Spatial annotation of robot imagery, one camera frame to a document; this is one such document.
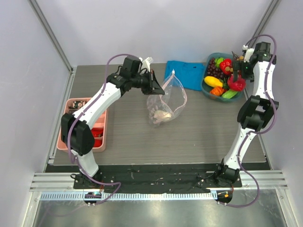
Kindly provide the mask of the pink toy dragon fruit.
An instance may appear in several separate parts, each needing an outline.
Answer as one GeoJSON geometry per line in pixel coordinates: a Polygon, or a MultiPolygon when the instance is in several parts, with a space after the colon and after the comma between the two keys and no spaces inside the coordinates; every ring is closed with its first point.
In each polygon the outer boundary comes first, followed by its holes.
{"type": "Polygon", "coordinates": [[[229,88],[233,91],[241,92],[246,87],[246,80],[241,75],[238,75],[238,79],[233,81],[233,74],[227,80],[229,88]]]}

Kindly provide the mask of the clear pink-dotted zip bag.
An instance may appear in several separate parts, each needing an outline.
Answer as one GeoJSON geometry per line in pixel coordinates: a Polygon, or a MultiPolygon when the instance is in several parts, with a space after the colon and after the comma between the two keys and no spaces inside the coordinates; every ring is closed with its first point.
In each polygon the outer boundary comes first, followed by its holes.
{"type": "Polygon", "coordinates": [[[170,113],[172,116],[170,121],[172,121],[181,114],[187,103],[187,94],[174,70],[169,77],[164,79],[161,87],[165,92],[164,95],[150,95],[147,99],[149,124],[154,127],[166,123],[155,123],[153,117],[155,111],[162,110],[170,113]]]}

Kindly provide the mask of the beige toy potato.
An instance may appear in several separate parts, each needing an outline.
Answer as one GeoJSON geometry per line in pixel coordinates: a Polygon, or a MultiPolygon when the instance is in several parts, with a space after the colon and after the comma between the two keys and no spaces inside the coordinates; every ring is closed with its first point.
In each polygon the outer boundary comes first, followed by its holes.
{"type": "Polygon", "coordinates": [[[172,116],[170,113],[162,110],[157,110],[154,112],[155,123],[168,122],[171,120],[172,116]]]}

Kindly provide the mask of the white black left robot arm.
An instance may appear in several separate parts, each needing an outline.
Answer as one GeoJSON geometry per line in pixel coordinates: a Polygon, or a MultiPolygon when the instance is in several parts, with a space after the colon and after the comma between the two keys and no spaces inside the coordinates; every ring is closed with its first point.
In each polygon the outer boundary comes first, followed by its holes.
{"type": "Polygon", "coordinates": [[[152,94],[156,78],[151,69],[152,57],[138,58],[124,54],[124,62],[117,72],[106,74],[100,90],[79,110],[61,117],[61,140],[68,148],[72,162],[76,162],[84,183],[91,189],[101,183],[101,173],[97,165],[91,132],[98,118],[118,99],[132,88],[139,88],[145,95],[152,94]]]}

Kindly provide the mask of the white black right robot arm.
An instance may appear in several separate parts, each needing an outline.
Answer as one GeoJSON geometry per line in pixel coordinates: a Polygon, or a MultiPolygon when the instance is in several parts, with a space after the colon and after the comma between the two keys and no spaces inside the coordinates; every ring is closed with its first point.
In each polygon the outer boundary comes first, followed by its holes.
{"type": "Polygon", "coordinates": [[[237,122],[239,128],[228,154],[214,173],[208,176],[219,187],[233,186],[243,170],[242,159],[257,134],[269,131],[276,120],[279,102],[272,93],[272,76],[276,64],[276,54],[270,52],[270,43],[260,42],[253,48],[242,47],[243,55],[236,59],[234,55],[212,53],[208,57],[209,68],[218,67],[228,76],[229,90],[219,96],[227,99],[233,92],[241,92],[246,81],[254,83],[253,94],[239,110],[237,122]]]}

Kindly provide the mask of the brown toy longan bunch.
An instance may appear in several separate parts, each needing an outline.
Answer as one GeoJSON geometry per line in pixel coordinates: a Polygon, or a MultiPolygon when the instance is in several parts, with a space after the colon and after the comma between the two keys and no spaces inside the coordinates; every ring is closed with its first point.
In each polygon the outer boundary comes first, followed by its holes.
{"type": "Polygon", "coordinates": [[[238,54],[236,54],[233,51],[232,51],[232,57],[233,57],[233,60],[232,60],[231,64],[225,68],[225,70],[228,73],[233,73],[234,62],[236,62],[236,61],[244,61],[244,56],[243,55],[238,55],[238,54]]]}

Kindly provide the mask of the green toy vegetable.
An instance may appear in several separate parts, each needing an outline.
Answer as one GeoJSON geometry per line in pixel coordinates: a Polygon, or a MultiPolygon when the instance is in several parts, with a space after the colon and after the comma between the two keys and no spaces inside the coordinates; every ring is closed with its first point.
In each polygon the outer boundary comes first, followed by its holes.
{"type": "Polygon", "coordinates": [[[225,58],[220,57],[220,58],[216,58],[214,60],[216,67],[220,67],[220,63],[223,62],[225,60],[225,58]]]}

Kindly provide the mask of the green toy cucumber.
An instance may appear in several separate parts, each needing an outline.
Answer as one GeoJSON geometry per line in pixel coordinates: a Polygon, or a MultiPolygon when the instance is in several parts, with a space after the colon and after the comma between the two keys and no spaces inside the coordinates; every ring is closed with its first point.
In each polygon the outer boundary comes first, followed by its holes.
{"type": "Polygon", "coordinates": [[[226,99],[232,99],[237,94],[238,94],[238,91],[234,91],[232,89],[229,89],[226,92],[224,92],[221,97],[226,98],[226,99]]]}

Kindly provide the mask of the purple toy grape bunch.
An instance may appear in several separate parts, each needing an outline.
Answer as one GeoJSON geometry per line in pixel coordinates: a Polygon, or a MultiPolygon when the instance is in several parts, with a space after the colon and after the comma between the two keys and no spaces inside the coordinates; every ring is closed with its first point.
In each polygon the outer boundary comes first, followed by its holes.
{"type": "Polygon", "coordinates": [[[225,74],[220,69],[219,66],[216,65],[216,59],[211,58],[206,69],[206,75],[207,76],[213,76],[215,78],[223,80],[225,77],[225,74]]]}

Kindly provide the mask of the yellow toy mango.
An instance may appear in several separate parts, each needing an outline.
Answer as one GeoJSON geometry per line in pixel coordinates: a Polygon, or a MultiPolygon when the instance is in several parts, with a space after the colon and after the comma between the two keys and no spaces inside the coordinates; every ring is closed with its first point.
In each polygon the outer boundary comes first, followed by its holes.
{"type": "Polygon", "coordinates": [[[223,82],[220,79],[218,79],[216,77],[213,77],[213,76],[206,76],[204,78],[204,82],[208,86],[213,87],[213,88],[215,88],[215,87],[221,87],[221,88],[223,88],[223,82]]]}

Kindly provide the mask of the teal plastic fruit basket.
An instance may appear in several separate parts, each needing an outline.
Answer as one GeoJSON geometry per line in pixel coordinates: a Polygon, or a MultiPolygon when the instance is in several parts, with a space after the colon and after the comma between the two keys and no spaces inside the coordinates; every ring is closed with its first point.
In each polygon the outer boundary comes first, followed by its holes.
{"type": "MultiPolygon", "coordinates": [[[[227,54],[227,53],[215,52],[215,53],[212,53],[212,54],[209,55],[209,57],[208,57],[208,59],[206,61],[206,64],[205,64],[204,76],[202,78],[202,92],[209,99],[215,100],[215,101],[218,101],[218,102],[221,102],[221,103],[231,103],[231,102],[238,101],[242,97],[243,91],[238,92],[238,94],[236,96],[234,96],[232,99],[226,99],[226,98],[222,98],[221,96],[214,96],[214,95],[210,94],[210,91],[213,89],[213,87],[208,86],[204,82],[204,78],[207,76],[206,75],[206,69],[207,69],[207,65],[208,65],[210,59],[211,58],[215,58],[216,59],[216,58],[220,58],[220,57],[223,57],[225,59],[231,59],[231,60],[233,60],[232,55],[231,54],[227,54]]],[[[230,89],[229,86],[228,86],[228,84],[227,84],[228,77],[229,77],[228,75],[225,75],[224,79],[221,80],[223,82],[223,88],[224,88],[225,92],[230,89]]]]}

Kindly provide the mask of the lower red folded cloth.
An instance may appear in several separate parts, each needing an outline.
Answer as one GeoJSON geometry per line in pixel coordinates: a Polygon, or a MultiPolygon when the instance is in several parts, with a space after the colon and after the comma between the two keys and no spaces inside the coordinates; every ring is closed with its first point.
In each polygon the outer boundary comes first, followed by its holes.
{"type": "Polygon", "coordinates": [[[103,139],[102,138],[95,138],[95,142],[94,142],[94,148],[99,148],[101,147],[103,144],[103,139]]]}

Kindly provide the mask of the rose patterned dark cloth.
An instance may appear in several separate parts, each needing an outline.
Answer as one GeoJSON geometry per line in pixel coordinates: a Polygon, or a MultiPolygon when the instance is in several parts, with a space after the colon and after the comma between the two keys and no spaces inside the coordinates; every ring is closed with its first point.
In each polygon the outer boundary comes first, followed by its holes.
{"type": "Polygon", "coordinates": [[[76,100],[72,101],[71,104],[69,105],[70,110],[78,110],[82,108],[86,104],[85,100],[76,100]]]}

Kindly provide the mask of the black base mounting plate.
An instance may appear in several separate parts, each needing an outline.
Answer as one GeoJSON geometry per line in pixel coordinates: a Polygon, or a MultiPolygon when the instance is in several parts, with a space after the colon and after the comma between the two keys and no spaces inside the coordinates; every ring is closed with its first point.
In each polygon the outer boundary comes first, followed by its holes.
{"type": "Polygon", "coordinates": [[[126,194],[205,193],[212,188],[233,186],[240,188],[241,179],[235,183],[219,181],[213,177],[217,164],[155,164],[99,166],[97,180],[91,182],[82,174],[71,174],[74,189],[101,190],[126,194]]]}

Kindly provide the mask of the aluminium frame rail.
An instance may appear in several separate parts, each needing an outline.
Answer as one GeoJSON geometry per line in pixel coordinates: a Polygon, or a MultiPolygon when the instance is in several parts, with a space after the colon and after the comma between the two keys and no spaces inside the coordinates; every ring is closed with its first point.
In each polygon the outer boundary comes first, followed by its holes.
{"type": "MultiPolygon", "coordinates": [[[[287,189],[287,183],[281,170],[254,170],[250,174],[257,180],[260,189],[287,189]]],[[[71,173],[35,173],[30,185],[31,192],[38,191],[75,191],[71,173]]],[[[240,172],[242,187],[237,189],[256,189],[253,178],[240,172]]]]}

